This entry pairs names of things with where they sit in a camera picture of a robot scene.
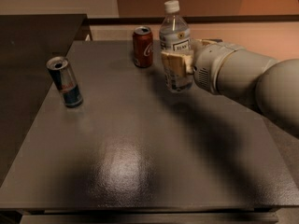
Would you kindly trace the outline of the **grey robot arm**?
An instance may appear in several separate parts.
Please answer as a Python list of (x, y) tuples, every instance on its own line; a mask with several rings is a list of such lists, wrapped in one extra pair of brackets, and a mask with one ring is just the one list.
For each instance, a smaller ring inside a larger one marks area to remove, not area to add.
[(220, 39), (196, 39), (190, 49), (163, 50), (164, 67), (197, 87), (225, 96), (299, 137), (299, 60), (280, 61)]

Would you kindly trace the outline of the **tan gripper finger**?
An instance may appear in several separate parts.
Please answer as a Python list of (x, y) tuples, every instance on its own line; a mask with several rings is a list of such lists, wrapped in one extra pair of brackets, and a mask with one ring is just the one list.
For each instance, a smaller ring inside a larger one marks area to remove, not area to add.
[(161, 56), (163, 65), (169, 68), (175, 75), (186, 77), (194, 73), (192, 50), (180, 52), (164, 50), (161, 52)]
[(216, 38), (215, 39), (200, 39), (199, 41), (203, 44), (203, 46), (223, 42), (222, 39), (216, 39)]

